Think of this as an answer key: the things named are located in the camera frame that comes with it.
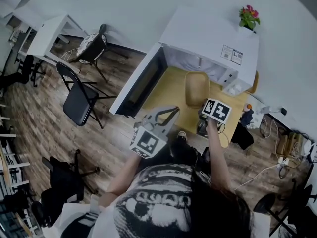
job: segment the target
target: person's right arm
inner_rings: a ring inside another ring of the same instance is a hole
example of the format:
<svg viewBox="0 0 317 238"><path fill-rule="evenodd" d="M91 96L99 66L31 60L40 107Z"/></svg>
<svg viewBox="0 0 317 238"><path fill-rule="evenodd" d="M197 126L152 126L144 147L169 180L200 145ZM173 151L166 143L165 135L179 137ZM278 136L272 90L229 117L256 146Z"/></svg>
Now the person's right arm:
<svg viewBox="0 0 317 238"><path fill-rule="evenodd" d="M208 134L212 183L214 183L217 187L230 189L230 173L222 152L217 129L217 121L212 118L208 118L206 131Z"/></svg>

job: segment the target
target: wooden floor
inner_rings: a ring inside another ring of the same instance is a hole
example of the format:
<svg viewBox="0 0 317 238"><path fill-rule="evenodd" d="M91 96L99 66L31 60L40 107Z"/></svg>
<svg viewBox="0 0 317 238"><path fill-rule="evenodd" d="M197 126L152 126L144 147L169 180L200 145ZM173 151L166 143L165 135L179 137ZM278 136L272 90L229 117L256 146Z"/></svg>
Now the wooden floor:
<svg viewBox="0 0 317 238"><path fill-rule="evenodd" d="M64 52L77 48L81 39L70 38L70 43L59 43L52 51L58 56ZM109 94L118 94L129 76L144 55L116 48L125 53L129 59L124 59L112 52L106 52L98 62L99 68L109 80L108 84L102 80L93 67L75 64L81 69L82 79L97 81L98 87ZM101 168L99 175L85 178L86 182L102 194L111 178L120 170L129 154L128 146L133 135L133 124L139 121L123 116L114 116L108 112L113 100L103 100L97 103L99 116L102 116L104 129L100 129L98 123L88 119L83 127L76 126L62 110L68 90L65 87L56 68L43 63L42 69L46 72L44 77L39 77L38 87L32 83L26 85L14 84L9 87L4 100L9 106L3 109L3 113L12 118L9 124L14 126L17 138L14 140L18 156L23 161L29 161L31 165L25 167L26 179L30 181L31 188L39 196L41 192L49 188L49 171L42 164L41 157L55 156L61 161L71 162L76 149L81 150L79 164L82 172L89 171L98 166ZM174 136L178 128L173 129ZM229 170L233 180L233 187L250 180L257 173L267 167L276 164L274 147L276 142L276 128L272 127L271 137L264 139L258 129L250 131L254 144L246 151L237 145L230 144L225 152ZM207 140L188 134L189 144L203 152L207 146ZM302 182L308 171L308 164L302 163L297 169L291 169L287 177L280 179L278 169L272 168L264 171L257 179L241 187L238 190L253 208L257 201L268 193L289 195L292 188L292 178ZM283 206L282 202L276 202L276 209Z"/></svg>

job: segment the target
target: chair seat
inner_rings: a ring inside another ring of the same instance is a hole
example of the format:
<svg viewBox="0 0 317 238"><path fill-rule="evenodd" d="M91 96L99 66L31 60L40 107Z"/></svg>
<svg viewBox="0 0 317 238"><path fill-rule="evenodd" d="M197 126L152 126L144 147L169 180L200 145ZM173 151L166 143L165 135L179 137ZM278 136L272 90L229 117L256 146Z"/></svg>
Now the chair seat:
<svg viewBox="0 0 317 238"><path fill-rule="evenodd" d="M91 100L92 107L96 103L98 98L98 92L92 88L83 84L85 92L87 93L88 98L93 98ZM65 114L73 120L78 126L85 125L92 108L90 107L88 101L86 100L84 94L80 90L79 86L75 84L64 103L63 111Z"/></svg>
<svg viewBox="0 0 317 238"><path fill-rule="evenodd" d="M83 41L80 43L78 49L77 49L77 53L76 55L79 56L85 49L86 47L94 40L94 38L98 35L98 33L94 33L91 35L88 35L85 39L83 39ZM104 41L105 44L107 44L107 40L105 38L105 36L101 35L102 40ZM99 53L99 55L97 55L94 60L97 60L104 52L105 49L102 49L101 52ZM79 60L80 63L82 64L89 64L89 62L80 59Z"/></svg>

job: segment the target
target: sticker label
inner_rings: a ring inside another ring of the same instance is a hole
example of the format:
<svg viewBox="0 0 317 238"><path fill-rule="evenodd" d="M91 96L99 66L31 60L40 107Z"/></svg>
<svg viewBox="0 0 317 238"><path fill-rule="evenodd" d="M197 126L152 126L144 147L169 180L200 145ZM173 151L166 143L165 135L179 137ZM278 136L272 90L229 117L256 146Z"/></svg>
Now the sticker label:
<svg viewBox="0 0 317 238"><path fill-rule="evenodd" d="M242 63L242 52L235 50L229 46L223 45L221 57L226 58L238 65L241 65Z"/></svg>

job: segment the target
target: brown basket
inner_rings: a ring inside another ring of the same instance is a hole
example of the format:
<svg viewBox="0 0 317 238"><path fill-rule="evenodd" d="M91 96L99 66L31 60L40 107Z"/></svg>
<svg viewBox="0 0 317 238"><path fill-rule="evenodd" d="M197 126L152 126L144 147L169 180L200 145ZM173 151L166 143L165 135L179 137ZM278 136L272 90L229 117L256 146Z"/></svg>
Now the brown basket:
<svg viewBox="0 0 317 238"><path fill-rule="evenodd" d="M186 105L199 109L204 100L209 97L210 82L206 73L193 71L185 76L185 100Z"/></svg>

